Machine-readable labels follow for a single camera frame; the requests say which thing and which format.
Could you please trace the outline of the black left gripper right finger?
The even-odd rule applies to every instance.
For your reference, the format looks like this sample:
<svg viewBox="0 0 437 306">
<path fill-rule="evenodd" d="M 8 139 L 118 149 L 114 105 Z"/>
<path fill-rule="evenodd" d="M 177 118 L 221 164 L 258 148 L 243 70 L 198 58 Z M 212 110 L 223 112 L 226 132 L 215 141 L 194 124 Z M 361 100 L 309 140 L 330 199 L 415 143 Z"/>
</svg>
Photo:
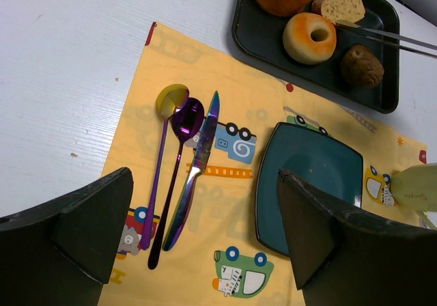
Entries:
<svg viewBox="0 0 437 306">
<path fill-rule="evenodd" d="M 435 305 L 436 232 L 390 220 L 281 170 L 277 195 L 306 305 Z"/>
</svg>

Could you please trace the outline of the metal tongs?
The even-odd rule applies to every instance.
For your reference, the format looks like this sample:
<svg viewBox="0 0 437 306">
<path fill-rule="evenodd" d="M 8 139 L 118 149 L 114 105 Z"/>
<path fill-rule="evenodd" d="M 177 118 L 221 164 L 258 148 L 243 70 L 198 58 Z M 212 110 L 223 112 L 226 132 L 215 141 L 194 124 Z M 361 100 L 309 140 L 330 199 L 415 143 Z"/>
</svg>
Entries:
<svg viewBox="0 0 437 306">
<path fill-rule="evenodd" d="M 338 20 L 335 24 L 337 28 L 350 31 L 362 38 L 372 40 L 375 42 L 380 42 L 387 46 L 397 48 L 399 50 L 408 51 L 410 53 L 415 53 L 418 55 L 423 55 L 426 57 L 431 57 L 436 59 L 435 53 L 430 53 L 424 51 L 424 49 L 429 49 L 431 51 L 436 51 L 436 45 L 427 42 L 422 42 L 420 40 L 415 40 L 406 36 L 401 36 L 396 33 L 387 32 L 378 29 L 371 29 L 368 27 L 357 25 L 346 20 Z"/>
</svg>

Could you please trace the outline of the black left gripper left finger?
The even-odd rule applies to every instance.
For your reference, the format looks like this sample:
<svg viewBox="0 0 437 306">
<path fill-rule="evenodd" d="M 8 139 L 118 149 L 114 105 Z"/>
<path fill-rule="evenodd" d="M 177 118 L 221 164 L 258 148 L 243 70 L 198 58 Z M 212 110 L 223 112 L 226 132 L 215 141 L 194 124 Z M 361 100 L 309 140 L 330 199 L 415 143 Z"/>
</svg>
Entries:
<svg viewBox="0 0 437 306">
<path fill-rule="evenodd" d="M 133 192 L 119 168 L 1 217 L 2 305 L 97 305 L 108 284 Z"/>
</svg>

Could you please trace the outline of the sliced seeded bread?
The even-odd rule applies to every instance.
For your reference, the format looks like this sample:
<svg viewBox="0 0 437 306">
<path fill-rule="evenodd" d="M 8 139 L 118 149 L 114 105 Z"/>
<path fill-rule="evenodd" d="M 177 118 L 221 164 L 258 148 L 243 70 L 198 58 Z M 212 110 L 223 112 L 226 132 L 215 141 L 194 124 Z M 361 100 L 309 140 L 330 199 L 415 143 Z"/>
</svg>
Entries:
<svg viewBox="0 0 437 306">
<path fill-rule="evenodd" d="M 363 0 L 313 0 L 311 11 L 334 25 L 339 20 L 357 23 L 365 17 Z"/>
</svg>

